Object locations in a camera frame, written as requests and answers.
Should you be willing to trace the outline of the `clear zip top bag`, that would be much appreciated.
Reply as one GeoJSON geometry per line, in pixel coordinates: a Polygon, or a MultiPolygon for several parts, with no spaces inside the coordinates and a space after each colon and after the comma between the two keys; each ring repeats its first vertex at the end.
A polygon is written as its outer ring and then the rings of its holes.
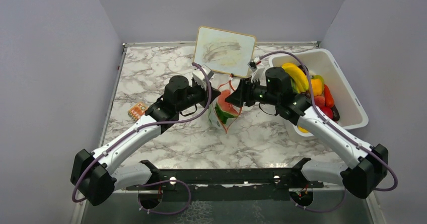
{"type": "Polygon", "coordinates": [[[220,95],[214,99],[208,110],[208,122],[212,127],[228,133],[231,125],[242,113],[242,107],[238,108],[225,99],[235,91],[232,84],[234,75],[230,74],[226,82],[217,86],[220,95]]]}

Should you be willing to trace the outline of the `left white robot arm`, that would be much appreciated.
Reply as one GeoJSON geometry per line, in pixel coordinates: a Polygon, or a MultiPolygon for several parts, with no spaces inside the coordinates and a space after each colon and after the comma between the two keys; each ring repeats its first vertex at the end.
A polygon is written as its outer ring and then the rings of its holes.
{"type": "Polygon", "coordinates": [[[136,180],[146,189],[158,184],[158,175],[145,170],[140,175],[126,172],[119,165],[148,141],[160,136],[180,120],[182,111],[200,105],[203,110],[191,120],[200,117],[220,91],[204,78],[173,76],[164,88],[164,93],[150,105],[144,115],[128,130],[104,147],[93,151],[82,149],[76,153],[70,176],[74,186],[72,201],[84,200],[93,206],[103,203],[125,182],[135,185],[136,180]]]}

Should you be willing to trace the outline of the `yellow banana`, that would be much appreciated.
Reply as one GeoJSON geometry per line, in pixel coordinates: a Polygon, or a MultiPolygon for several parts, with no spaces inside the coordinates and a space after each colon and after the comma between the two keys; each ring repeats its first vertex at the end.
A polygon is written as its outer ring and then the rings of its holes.
{"type": "Polygon", "coordinates": [[[285,63],[281,66],[293,79],[298,93],[306,92],[309,89],[309,82],[306,74],[293,63],[285,63]]]}

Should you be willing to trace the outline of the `watermelon slice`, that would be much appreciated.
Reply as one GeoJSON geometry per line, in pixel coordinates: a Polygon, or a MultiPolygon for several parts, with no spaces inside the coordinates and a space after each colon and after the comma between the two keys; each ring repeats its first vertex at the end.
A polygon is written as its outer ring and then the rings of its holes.
{"type": "Polygon", "coordinates": [[[229,126],[234,119],[240,116],[242,111],[242,108],[237,108],[225,102],[225,98],[231,93],[230,90],[226,89],[221,91],[221,94],[216,98],[215,112],[218,120],[224,127],[229,126]]]}

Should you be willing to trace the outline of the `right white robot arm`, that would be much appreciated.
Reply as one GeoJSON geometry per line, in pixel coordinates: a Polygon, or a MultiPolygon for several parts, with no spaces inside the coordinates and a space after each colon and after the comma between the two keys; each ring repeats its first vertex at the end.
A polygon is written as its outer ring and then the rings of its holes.
{"type": "Polygon", "coordinates": [[[291,182],[297,187],[303,187],[310,181],[340,184],[361,199],[377,190],[388,173],[387,148],[381,144],[373,146],[357,138],[327,117],[305,95],[296,94],[291,77],[281,67],[267,69],[265,77],[265,86],[259,80],[241,79],[225,101],[236,107],[249,107],[255,103],[274,106],[277,115],[308,130],[344,162],[335,165],[308,160],[291,172],[291,182]]]}

